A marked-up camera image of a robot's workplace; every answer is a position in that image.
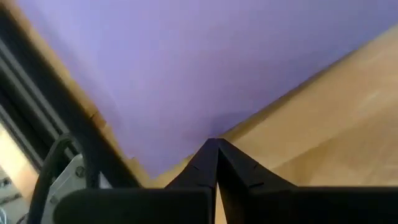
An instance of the wooden surface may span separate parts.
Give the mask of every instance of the wooden surface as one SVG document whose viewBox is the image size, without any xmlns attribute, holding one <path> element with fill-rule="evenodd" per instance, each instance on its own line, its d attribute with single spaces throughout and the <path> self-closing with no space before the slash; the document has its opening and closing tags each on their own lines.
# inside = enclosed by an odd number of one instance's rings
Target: wooden surface
<svg viewBox="0 0 398 224">
<path fill-rule="evenodd" d="M 150 179 L 135 159 L 125 158 L 94 104 L 23 15 L 14 15 L 145 187 L 163 187 L 185 167 L 189 158 Z M 398 26 L 224 137 L 297 185 L 398 184 Z M 217 210 L 218 223 L 225 223 L 220 200 Z"/>
</svg>

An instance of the purple sheet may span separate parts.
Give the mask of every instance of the purple sheet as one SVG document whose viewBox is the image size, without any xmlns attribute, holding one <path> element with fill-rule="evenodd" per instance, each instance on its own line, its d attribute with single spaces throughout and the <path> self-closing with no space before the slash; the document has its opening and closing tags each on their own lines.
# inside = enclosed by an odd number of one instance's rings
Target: purple sheet
<svg viewBox="0 0 398 224">
<path fill-rule="evenodd" d="M 398 21 L 396 0 L 18 2 L 152 176 Z"/>
</svg>

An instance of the purple paper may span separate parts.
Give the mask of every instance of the purple paper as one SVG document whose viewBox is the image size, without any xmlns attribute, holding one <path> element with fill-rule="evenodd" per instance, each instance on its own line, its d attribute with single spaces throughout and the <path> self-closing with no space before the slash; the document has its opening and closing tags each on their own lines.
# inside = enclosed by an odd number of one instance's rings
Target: purple paper
<svg viewBox="0 0 398 224">
<path fill-rule="evenodd" d="M 396 0 L 19 4 L 152 176 L 398 21 Z"/>
</svg>

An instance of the wooden table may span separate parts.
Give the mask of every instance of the wooden table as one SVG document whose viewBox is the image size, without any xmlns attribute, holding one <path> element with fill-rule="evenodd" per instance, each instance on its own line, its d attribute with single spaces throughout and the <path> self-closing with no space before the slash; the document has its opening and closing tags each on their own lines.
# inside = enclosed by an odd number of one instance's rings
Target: wooden table
<svg viewBox="0 0 398 224">
<path fill-rule="evenodd" d="M 110 126 L 29 21 L 10 1 L 7 5 L 141 184 L 145 187 L 168 184 L 190 158 L 158 178 L 150 179 L 135 159 L 123 155 Z M 398 26 L 223 137 L 297 185 L 397 185 Z M 20 186 L 24 195 L 31 194 L 37 174 L 26 168 L 17 176 L 12 177 L 14 182 L 19 182 L 16 186 Z M 225 223 L 220 200 L 217 210 L 217 223 Z"/>
</svg>

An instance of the black plastic part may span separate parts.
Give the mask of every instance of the black plastic part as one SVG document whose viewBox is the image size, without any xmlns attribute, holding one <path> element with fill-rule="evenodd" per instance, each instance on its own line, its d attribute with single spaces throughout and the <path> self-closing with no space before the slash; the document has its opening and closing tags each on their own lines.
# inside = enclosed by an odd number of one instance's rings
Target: black plastic part
<svg viewBox="0 0 398 224">
<path fill-rule="evenodd" d="M 207 140 L 165 189 L 109 190 L 101 194 L 85 190 L 61 201 L 55 221 L 61 224 L 66 223 L 63 219 L 76 218 L 105 223 L 101 219 L 111 220 L 117 215 L 113 223 L 214 223 L 216 181 L 228 223 L 398 222 L 397 187 L 297 187 L 224 139 Z M 189 190 L 205 191 L 207 195 L 193 193 L 190 197 L 185 195 Z M 116 199 L 123 197 L 134 205 Z M 204 219 L 198 218 L 201 213 Z M 158 214 L 173 218 L 180 215 L 181 219 L 176 222 L 153 217 Z"/>
<path fill-rule="evenodd" d="M 34 152 L 25 152 L 33 164 L 40 166 L 59 135 L 70 133 L 86 154 L 96 161 L 96 168 L 113 187 L 139 186 L 138 181 L 103 139 L 52 67 L 38 53 L 2 4 L 0 65 L 0 93 L 3 93 L 0 104 L 12 105 L 3 106 L 1 117 L 7 114 L 10 117 L 12 110 L 16 112 L 17 117 L 5 120 L 4 124 L 17 142 L 25 138 L 33 147 Z M 14 122 L 14 126 L 9 125 L 14 120 L 18 122 Z M 32 148 L 25 147 L 25 150 L 30 151 Z M 76 147 L 70 146 L 63 162 L 61 161 L 62 167 L 66 167 L 70 159 L 78 153 Z M 33 154 L 39 155 L 40 161 L 36 161 L 37 158 L 31 156 Z"/>
</svg>

